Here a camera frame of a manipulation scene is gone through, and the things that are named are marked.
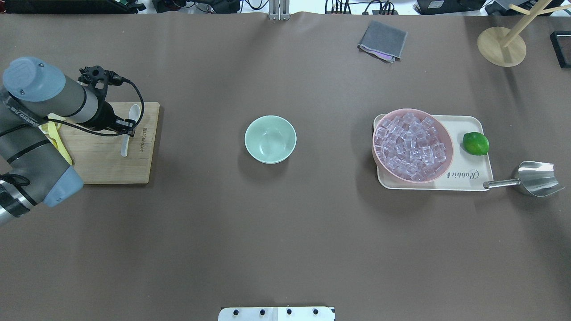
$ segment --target wooden cutting board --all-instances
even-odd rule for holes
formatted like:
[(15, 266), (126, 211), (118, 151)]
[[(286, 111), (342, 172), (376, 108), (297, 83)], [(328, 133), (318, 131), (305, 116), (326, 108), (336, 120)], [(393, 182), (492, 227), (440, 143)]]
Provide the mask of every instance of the wooden cutting board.
[[(133, 104), (110, 103), (115, 115), (127, 118)], [(123, 136), (102, 137), (62, 126), (59, 135), (85, 184), (146, 184), (151, 172), (159, 103), (145, 102), (143, 119), (129, 140), (127, 157), (121, 156)]]

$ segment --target beige tray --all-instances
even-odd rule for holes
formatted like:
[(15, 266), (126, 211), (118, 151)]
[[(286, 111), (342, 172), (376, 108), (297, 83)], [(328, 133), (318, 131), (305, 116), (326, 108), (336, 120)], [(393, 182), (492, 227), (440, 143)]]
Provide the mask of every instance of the beige tray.
[[(373, 128), (386, 114), (381, 114), (373, 121)], [(454, 156), (448, 171), (434, 182), (416, 184), (399, 180), (384, 168), (377, 167), (379, 183), (392, 190), (441, 190), (441, 191), (487, 191), (483, 183), (494, 180), (490, 157), (468, 154), (462, 147), (465, 133), (477, 131), (484, 133), (482, 124), (472, 116), (432, 115), (438, 119), (450, 133), (454, 144)]]

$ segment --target metal ice scoop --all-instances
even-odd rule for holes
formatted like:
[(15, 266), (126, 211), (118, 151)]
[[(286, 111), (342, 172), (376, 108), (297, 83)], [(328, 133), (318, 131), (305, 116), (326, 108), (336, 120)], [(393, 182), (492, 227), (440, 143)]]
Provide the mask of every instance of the metal ice scoop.
[(555, 179), (553, 164), (530, 160), (519, 165), (513, 179), (484, 182), (485, 189), (504, 186), (515, 186), (522, 194), (537, 197), (548, 196), (564, 188)]

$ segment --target blue joint cap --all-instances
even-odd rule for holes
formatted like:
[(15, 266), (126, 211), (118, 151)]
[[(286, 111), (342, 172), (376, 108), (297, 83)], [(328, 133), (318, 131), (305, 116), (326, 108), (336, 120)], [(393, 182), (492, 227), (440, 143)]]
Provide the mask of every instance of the blue joint cap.
[(54, 207), (78, 192), (82, 187), (83, 179), (79, 177), (73, 166), (70, 166), (47, 193), (43, 202), (49, 207)]
[(10, 63), (2, 75), (4, 87), (12, 96), (28, 102), (54, 98), (66, 85), (66, 76), (36, 57), (22, 57)]

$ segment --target lime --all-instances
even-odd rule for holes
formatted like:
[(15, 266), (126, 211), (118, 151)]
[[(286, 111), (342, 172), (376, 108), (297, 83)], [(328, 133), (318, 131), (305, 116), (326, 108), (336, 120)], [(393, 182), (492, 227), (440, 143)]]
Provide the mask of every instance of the lime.
[(485, 155), (490, 149), (490, 143), (486, 136), (475, 131), (464, 134), (462, 145), (472, 155)]

